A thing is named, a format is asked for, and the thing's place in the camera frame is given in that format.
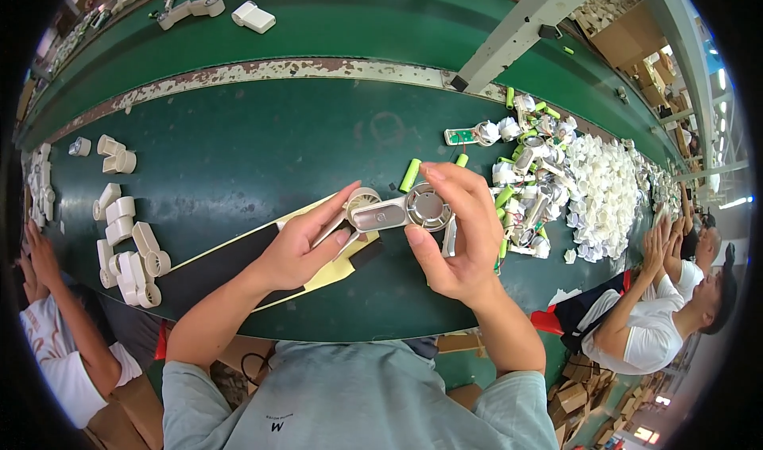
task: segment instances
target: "black hair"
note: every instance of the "black hair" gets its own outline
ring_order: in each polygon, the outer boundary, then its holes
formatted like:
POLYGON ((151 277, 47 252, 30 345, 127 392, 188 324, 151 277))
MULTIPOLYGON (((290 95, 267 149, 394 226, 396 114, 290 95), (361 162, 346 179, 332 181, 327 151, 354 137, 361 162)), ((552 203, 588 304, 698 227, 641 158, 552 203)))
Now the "black hair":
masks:
POLYGON ((736 304, 736 277, 732 271, 736 250, 733 243, 726 247, 726 261, 723 264, 723 270, 720 275, 720 304, 718 311, 710 326, 700 330, 702 334, 715 334, 726 325, 734 311, 736 304))

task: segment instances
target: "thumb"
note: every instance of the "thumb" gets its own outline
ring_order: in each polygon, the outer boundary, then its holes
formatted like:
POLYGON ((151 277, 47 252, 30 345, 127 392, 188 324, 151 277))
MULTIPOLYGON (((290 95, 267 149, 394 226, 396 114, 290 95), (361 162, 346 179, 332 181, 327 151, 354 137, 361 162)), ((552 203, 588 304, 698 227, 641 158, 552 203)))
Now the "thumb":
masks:
POLYGON ((303 256, 303 264, 308 269, 317 272, 337 256, 339 250, 347 243, 349 235, 349 228, 342 228, 330 234, 324 241, 320 242, 320 245, 303 256))
POLYGON ((430 287, 436 291, 436 289, 444 289, 449 286, 452 282, 453 274, 440 254, 440 248, 437 246, 437 242, 432 234, 421 226, 412 224, 405 226, 405 236, 408 238, 408 244, 414 251, 416 261, 421 265, 421 269, 424 270, 430 287))

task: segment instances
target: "cable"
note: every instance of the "cable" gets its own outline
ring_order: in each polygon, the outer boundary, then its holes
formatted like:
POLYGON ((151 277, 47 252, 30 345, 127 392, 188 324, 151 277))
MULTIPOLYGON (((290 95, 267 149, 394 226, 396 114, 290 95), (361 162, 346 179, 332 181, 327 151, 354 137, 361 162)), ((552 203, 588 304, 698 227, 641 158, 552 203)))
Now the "cable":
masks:
POLYGON ((265 365, 267 365, 267 366, 268 366, 268 369, 270 369, 270 370, 273 370, 273 368, 272 368, 272 367, 270 367, 270 363, 268 362, 268 360, 267 360, 267 359, 265 359, 264 357, 262 357, 262 355, 260 355, 260 354, 257 354, 256 352, 247 352, 246 354, 244 354, 244 355, 242 355, 242 356, 241 356, 241 373, 243 374, 243 376, 244 376, 244 377, 245 377, 245 378, 246 378, 246 379, 247 379, 247 380, 248 380, 250 383, 252 383, 252 384, 254 384, 254 385, 257 385, 257 384, 255 384, 255 382, 254 382, 254 381, 253 381, 253 380, 252 380, 252 379, 249 377, 249 375, 247 375, 247 374, 246 374, 246 369, 244 369, 244 367, 243 367, 243 362, 246 360, 246 358, 248 358, 248 357, 249 357, 249 356, 251 356, 251 355, 255 355, 255 356, 259 357, 260 359, 262 359, 262 363, 263 363, 263 364, 265 364, 265 365))

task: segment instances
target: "person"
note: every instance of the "person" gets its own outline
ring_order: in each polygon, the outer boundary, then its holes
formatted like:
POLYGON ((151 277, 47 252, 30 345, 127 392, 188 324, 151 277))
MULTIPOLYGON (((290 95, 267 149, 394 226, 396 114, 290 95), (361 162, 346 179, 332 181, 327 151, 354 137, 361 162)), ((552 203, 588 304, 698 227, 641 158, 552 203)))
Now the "person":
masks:
POLYGON ((455 164, 420 171, 457 216, 456 255, 443 258, 417 225, 405 235, 433 292, 470 307, 497 369, 472 412, 445 395, 434 361, 403 341, 278 342, 272 368, 234 412, 209 366, 254 306, 306 283, 337 254, 348 230, 310 243, 355 182, 292 218, 253 263, 178 321, 167 343, 162 395, 165 449, 558 448, 546 412, 546 355, 533 325, 494 273, 503 231, 485 180, 455 164))
POLYGON ((713 243, 718 243, 719 249, 721 240, 720 234, 718 234, 718 229, 716 228, 715 217, 709 213, 697 216, 697 214, 693 212, 691 202, 688 199, 686 185, 683 182, 680 182, 680 185, 681 203, 684 213, 684 232, 678 237, 678 245, 681 250, 680 258, 683 260, 692 260, 696 255, 697 246, 699 245, 701 236, 707 233, 708 230, 713 229, 713 239, 711 241, 713 243))
POLYGON ((665 272, 664 255, 680 230, 663 240, 663 228, 656 224, 644 234, 644 264, 628 292, 620 296, 605 283, 556 305, 567 348, 614 372, 645 375, 668 365, 693 332, 714 334, 723 328, 736 302, 733 261, 690 293, 679 293, 675 278, 665 272), (650 288, 654 298, 640 301, 650 288))
POLYGON ((91 290, 64 283, 50 240, 31 221, 26 237, 31 261, 22 252, 20 266, 29 306, 20 312, 21 324, 50 390, 82 429, 115 388, 153 361, 160 320, 107 297, 101 309, 91 290))

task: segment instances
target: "hand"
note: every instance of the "hand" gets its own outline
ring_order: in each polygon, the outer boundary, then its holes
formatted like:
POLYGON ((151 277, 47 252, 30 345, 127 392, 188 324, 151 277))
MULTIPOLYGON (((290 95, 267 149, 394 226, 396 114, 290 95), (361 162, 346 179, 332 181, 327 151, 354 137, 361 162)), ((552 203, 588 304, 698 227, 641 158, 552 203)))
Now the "hand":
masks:
POLYGON ((662 228, 655 226, 647 230, 644 234, 643 245, 643 274, 651 278, 662 268, 662 261, 667 250, 667 245, 663 244, 662 241, 662 228))
POLYGON ((455 212, 455 256, 443 258, 432 234, 418 225, 405 227, 408 243, 435 292, 474 308, 485 295, 503 292, 493 268, 504 230, 488 184, 452 163, 425 162, 420 170, 455 212))
POLYGON ((32 268, 37 276, 37 286, 43 284, 52 288, 61 281, 61 271, 58 267, 56 254, 52 251, 52 244, 47 236, 40 234, 34 222, 27 222, 27 242, 32 254, 32 268))
POLYGON ((309 282, 337 255, 349 238, 349 230, 335 231, 315 249, 311 250, 310 245, 359 186, 360 181, 354 182, 308 213, 286 222, 273 243, 240 276, 252 280, 252 289, 266 292, 291 290, 309 282))

